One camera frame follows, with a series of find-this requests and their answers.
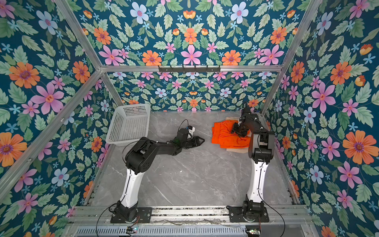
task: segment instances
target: folded orange shirt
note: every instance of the folded orange shirt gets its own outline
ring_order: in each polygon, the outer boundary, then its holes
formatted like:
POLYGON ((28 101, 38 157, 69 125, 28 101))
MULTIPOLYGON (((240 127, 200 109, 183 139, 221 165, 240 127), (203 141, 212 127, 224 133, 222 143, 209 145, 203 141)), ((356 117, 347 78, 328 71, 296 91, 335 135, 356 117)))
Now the folded orange shirt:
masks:
POLYGON ((225 120, 223 122, 215 122, 215 126, 212 128, 212 143, 220 144, 221 148, 248 148, 250 137, 239 137, 237 134, 231 133, 235 122, 238 121, 225 120))

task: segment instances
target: perforated basket wall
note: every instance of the perforated basket wall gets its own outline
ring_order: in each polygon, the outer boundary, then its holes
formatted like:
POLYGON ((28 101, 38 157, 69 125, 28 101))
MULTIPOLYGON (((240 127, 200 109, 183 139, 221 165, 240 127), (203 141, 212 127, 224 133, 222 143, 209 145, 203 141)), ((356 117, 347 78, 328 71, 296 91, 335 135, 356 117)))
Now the perforated basket wall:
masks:
POLYGON ((149 131, 150 104, 119 106, 114 110, 105 141, 117 146, 125 146, 149 131))

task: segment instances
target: metal beam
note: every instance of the metal beam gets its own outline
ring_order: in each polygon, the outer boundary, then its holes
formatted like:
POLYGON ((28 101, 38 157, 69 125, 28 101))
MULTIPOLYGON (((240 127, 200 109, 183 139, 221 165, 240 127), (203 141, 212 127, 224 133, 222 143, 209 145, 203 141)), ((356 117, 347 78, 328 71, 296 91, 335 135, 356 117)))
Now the metal beam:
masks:
POLYGON ((102 66, 101 61, 91 43, 88 41, 87 36, 84 34, 83 28, 76 18, 74 12, 72 11, 70 5, 66 0, 55 0, 55 3, 58 6, 58 9, 61 11, 63 17, 66 19, 72 32, 78 39, 80 46, 84 49, 84 52, 88 56, 92 65, 95 67, 95 69, 99 69, 102 66))
POLYGON ((113 85, 111 79, 109 78, 108 74, 103 72, 101 79, 103 80, 106 88, 109 91, 109 94, 113 98, 114 102, 117 106, 123 106, 124 103, 121 100, 120 94, 117 92, 116 87, 113 85))
POLYGON ((102 72, 280 72, 281 65, 255 66, 102 66, 102 72))
POLYGON ((66 103, 63 109, 53 118, 46 128, 38 135, 26 151, 9 168, 0 179, 0 203, 8 195, 9 191, 15 186, 20 177, 25 174, 29 166, 37 158, 38 154, 45 148, 46 144, 53 138, 63 121, 70 117, 72 111, 83 100, 88 91, 96 84, 100 78, 100 70, 96 70, 84 83, 76 94, 66 103))
POLYGON ((267 111, 268 107, 270 106, 273 98, 275 97, 275 93, 280 86, 280 82, 282 81, 285 74, 287 73, 288 68, 289 68, 289 66, 293 60, 293 57, 295 56, 295 53, 298 50, 300 43, 303 40, 304 35, 307 32, 308 27, 309 27, 313 17, 315 16, 317 9, 320 6, 322 1, 323 0, 311 0, 311 2, 309 3, 308 8, 305 11, 305 14, 303 16, 303 19, 300 22, 299 29, 298 29, 295 37, 293 38, 292 44, 291 44, 289 50, 287 51, 287 54, 283 60, 283 64, 282 64, 283 70, 278 74, 278 76, 276 77, 276 79, 274 81, 274 84, 271 86, 271 90, 267 95, 266 102, 265 102, 265 105, 263 106, 261 114, 264 115, 266 113, 266 111, 267 111))

